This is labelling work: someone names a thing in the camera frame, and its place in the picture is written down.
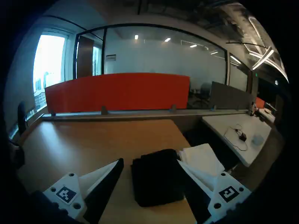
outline white wall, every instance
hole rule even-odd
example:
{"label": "white wall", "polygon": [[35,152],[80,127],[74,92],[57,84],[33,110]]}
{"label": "white wall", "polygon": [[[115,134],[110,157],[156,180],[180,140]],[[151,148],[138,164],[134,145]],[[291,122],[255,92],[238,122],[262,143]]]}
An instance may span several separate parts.
{"label": "white wall", "polygon": [[229,85],[246,92],[247,88],[247,75],[235,66],[230,66]]}
{"label": "white wall", "polygon": [[105,74],[153,72],[187,75],[191,89],[203,83],[225,83],[226,61],[207,51],[157,40],[109,40],[105,55],[116,54],[116,61],[105,62]]}
{"label": "white wall", "polygon": [[120,24],[120,23],[147,23],[147,24],[158,24],[158,25],[164,25],[168,27],[174,27],[178,29],[182,29],[188,32],[191,32],[193,34],[199,35],[205,39],[208,39],[217,45],[221,46],[222,48],[226,49],[233,55],[235,55],[239,60],[241,60],[245,65],[247,65],[249,68],[250,62],[248,61],[248,53],[245,53],[244,47],[242,45],[238,44],[226,44],[228,40],[222,39],[209,31],[194,25],[192,23],[189,23],[187,21],[166,17],[166,16],[160,16],[160,15],[154,15],[150,13],[142,13],[141,15],[136,14],[124,14],[122,12],[113,12],[111,13],[111,16],[108,19],[108,24]]}
{"label": "white wall", "polygon": [[[86,0],[60,0],[44,15],[55,15],[90,29],[102,26],[105,21],[98,11]],[[36,48],[42,32],[47,28],[59,29],[68,35],[65,62],[65,79],[73,78],[73,52],[75,35],[82,32],[81,28],[55,18],[41,17],[24,36],[7,76],[4,90],[4,119],[7,131],[17,122],[17,107],[25,102],[26,111],[35,107],[33,96],[33,64]]]}

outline white desk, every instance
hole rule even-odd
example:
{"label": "white desk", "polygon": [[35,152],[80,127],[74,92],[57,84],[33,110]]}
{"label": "white desk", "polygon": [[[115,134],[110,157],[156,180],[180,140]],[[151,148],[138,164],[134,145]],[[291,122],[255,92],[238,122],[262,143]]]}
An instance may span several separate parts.
{"label": "white desk", "polygon": [[[268,124],[261,122],[257,117],[247,114],[205,116],[203,117],[203,121],[220,136],[246,167],[249,167],[258,156],[271,131],[271,127]],[[234,144],[240,149],[246,150],[245,143],[238,138],[238,134],[235,130],[230,128],[240,128],[236,124],[240,124],[242,131],[246,134],[247,151],[241,151],[232,145]],[[252,142],[254,134],[260,134],[264,138],[261,145],[257,146]]]}

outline window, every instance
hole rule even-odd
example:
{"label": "window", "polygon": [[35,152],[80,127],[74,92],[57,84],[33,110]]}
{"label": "window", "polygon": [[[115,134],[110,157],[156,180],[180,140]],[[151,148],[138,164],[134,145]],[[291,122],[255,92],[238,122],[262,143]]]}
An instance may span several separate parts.
{"label": "window", "polygon": [[33,66],[33,92],[36,109],[46,105],[44,89],[64,81],[65,35],[43,33],[37,45]]}
{"label": "window", "polygon": [[251,72],[250,69],[232,54],[230,54],[229,60],[229,86],[246,92],[248,74]]}
{"label": "window", "polygon": [[92,75],[101,74],[101,50],[98,47],[93,47],[92,54]]}
{"label": "window", "polygon": [[107,30],[105,74],[149,72],[190,77],[188,109],[207,109],[212,81],[226,82],[225,51],[193,35],[156,27]]}

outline window frame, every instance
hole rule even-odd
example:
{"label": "window frame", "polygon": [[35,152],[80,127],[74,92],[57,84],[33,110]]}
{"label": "window frame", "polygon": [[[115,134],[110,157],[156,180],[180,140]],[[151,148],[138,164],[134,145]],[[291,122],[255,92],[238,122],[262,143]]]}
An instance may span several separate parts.
{"label": "window frame", "polygon": [[[101,57],[101,74],[104,74],[104,66],[105,66],[105,44],[106,44],[106,35],[107,35],[107,29],[109,28],[117,28],[117,27],[156,27],[156,28],[163,28],[163,29],[168,29],[168,30],[173,30],[173,31],[177,31],[177,32],[182,32],[194,37],[197,37],[199,39],[202,39],[208,43],[211,43],[215,46],[217,46],[218,48],[222,49],[224,51],[224,55],[227,55],[227,50],[221,46],[219,46],[218,44],[204,38],[201,37],[197,34],[191,33],[189,31],[185,31],[182,29],[178,29],[178,28],[174,28],[174,27],[168,27],[168,26],[164,26],[164,25],[157,25],[157,24],[145,24],[145,23],[127,23],[127,24],[113,24],[113,25],[106,25],[106,26],[102,26],[102,27],[96,27],[93,29],[89,29],[83,32],[80,32],[78,34],[76,34],[76,39],[75,39],[75,43],[74,43],[74,55],[73,55],[73,79],[77,78],[77,73],[76,73],[76,51],[77,51],[77,43],[79,41],[79,37],[81,35],[84,34],[90,34],[93,31],[98,31],[103,29],[104,30],[104,34],[103,34],[103,42],[102,42],[102,57]],[[226,60],[226,70],[225,70],[225,85],[227,85],[227,76],[228,76],[228,59],[225,56],[225,60]]]}

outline ceiling light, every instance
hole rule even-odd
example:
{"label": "ceiling light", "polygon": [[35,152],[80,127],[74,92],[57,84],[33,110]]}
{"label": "ceiling light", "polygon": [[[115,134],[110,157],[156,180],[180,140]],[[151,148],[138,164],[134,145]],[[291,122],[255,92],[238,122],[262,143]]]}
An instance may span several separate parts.
{"label": "ceiling light", "polygon": [[235,63],[232,63],[232,62],[231,62],[231,64],[232,64],[232,65],[235,65],[235,66],[239,66],[238,64],[235,64]]}
{"label": "ceiling light", "polygon": [[231,56],[231,58],[232,59],[234,59],[236,62],[238,62],[239,64],[241,64],[241,62],[238,60],[238,59],[236,59],[234,56]]}
{"label": "ceiling light", "polygon": [[252,70],[255,70],[258,66],[263,64],[263,62],[266,61],[273,54],[273,52],[274,52],[274,50],[272,49],[272,47],[269,47],[266,50],[266,52],[264,53],[264,55],[252,67]]}
{"label": "ceiling light", "polygon": [[[252,56],[258,57],[258,58],[262,58],[261,55],[258,55],[257,53],[249,53]],[[279,67],[277,66],[275,63],[273,63],[271,60],[267,59],[266,60],[267,63],[269,63],[270,65],[272,65],[274,68],[276,68],[278,71],[280,71],[280,73],[286,78],[287,82],[289,82],[288,78],[287,78],[287,74]]]}

